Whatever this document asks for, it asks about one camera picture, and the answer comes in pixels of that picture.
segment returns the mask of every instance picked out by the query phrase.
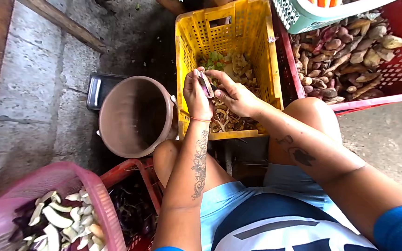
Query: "crate handle hole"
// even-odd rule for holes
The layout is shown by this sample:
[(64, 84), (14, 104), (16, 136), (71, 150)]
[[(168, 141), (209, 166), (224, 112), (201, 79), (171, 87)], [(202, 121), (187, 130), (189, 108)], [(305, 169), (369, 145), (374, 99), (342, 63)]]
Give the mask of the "crate handle hole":
[(209, 21), (210, 28), (217, 27), (217, 26), (230, 25), (231, 23), (232, 23), (232, 16), (223, 17), (223, 18)]

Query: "green vegetable scraps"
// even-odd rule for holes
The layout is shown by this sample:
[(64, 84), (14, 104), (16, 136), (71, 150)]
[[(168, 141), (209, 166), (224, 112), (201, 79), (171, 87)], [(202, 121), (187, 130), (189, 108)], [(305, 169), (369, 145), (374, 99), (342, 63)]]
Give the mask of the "green vegetable scraps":
[(226, 66), (226, 60), (221, 53), (217, 51), (209, 52), (209, 58), (207, 59), (204, 55), (200, 61), (201, 66), (204, 66), (206, 70), (219, 70), (223, 71)]

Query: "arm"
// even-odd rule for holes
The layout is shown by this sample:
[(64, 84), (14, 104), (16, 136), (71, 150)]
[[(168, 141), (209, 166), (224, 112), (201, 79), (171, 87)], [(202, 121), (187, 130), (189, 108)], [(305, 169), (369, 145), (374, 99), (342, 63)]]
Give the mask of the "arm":
[(343, 145), (258, 99), (226, 74), (207, 74), (218, 78), (227, 91), (215, 95), (237, 115), (260, 122), (365, 237), (373, 240), (376, 220), (402, 205), (402, 186)]
[[(213, 111), (198, 82), (198, 70), (187, 74), (183, 94), (191, 117), (210, 120)], [(176, 247), (201, 250), (200, 208), (208, 137), (209, 122), (190, 122), (180, 155), (165, 187), (153, 249)]]

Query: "teal basket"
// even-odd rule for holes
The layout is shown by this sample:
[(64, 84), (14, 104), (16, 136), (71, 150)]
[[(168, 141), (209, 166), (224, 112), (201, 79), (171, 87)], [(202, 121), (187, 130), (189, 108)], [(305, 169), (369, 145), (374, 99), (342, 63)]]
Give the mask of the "teal basket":
[(322, 8), (308, 0), (272, 0), (277, 15), (291, 34), (315, 30), (393, 1), (395, 0), (359, 0), (332, 8)]

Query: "brown cooking pot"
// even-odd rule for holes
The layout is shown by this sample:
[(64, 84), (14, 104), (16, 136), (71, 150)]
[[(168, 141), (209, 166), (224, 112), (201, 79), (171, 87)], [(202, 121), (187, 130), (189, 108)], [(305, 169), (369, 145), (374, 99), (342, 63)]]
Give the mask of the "brown cooking pot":
[(100, 136), (118, 156), (147, 156), (162, 141), (176, 137), (174, 109), (170, 94), (158, 81), (144, 76), (127, 78), (111, 90), (102, 104)]

